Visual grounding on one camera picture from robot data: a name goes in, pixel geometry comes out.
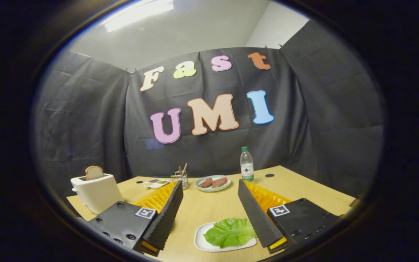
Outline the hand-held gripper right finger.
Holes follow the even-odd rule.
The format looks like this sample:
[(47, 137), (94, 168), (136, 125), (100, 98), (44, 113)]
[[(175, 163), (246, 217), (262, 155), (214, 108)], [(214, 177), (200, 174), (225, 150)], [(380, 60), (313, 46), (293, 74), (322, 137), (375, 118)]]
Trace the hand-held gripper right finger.
[(306, 198), (291, 201), (242, 179), (238, 197), (259, 242), (270, 254), (310, 244), (340, 220)]

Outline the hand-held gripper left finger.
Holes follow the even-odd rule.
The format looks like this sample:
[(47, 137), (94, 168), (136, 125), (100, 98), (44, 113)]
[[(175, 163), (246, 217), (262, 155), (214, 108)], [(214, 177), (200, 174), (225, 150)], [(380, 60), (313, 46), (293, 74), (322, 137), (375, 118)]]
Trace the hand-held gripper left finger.
[(77, 217), (77, 221), (123, 252), (157, 257), (165, 248), (183, 196), (182, 182), (176, 181), (136, 204), (117, 201), (92, 219)]

